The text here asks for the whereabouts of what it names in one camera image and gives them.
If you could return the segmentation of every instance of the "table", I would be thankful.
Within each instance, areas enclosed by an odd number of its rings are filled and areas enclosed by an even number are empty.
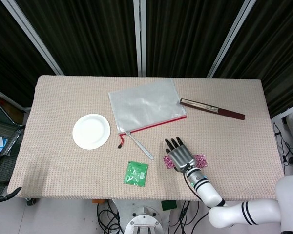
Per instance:
[[[246,115],[245,120],[185,107],[187,118],[133,133],[154,156],[120,138],[108,92],[161,78],[41,76],[21,150],[8,187],[22,186],[21,197],[127,198],[196,200],[183,175],[167,169],[164,139],[179,136],[192,153],[203,153],[203,171],[225,200],[275,198],[283,177],[261,81],[174,78],[180,98],[196,100]],[[108,120],[111,135],[96,150],[83,150],[72,129],[82,116]],[[149,164],[145,187],[124,184],[127,163]]]

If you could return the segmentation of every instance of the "chair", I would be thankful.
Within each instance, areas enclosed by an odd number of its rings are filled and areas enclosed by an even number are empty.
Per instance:
[[[0,136],[8,139],[0,152],[0,196],[11,179],[25,126],[15,123],[0,106]]]

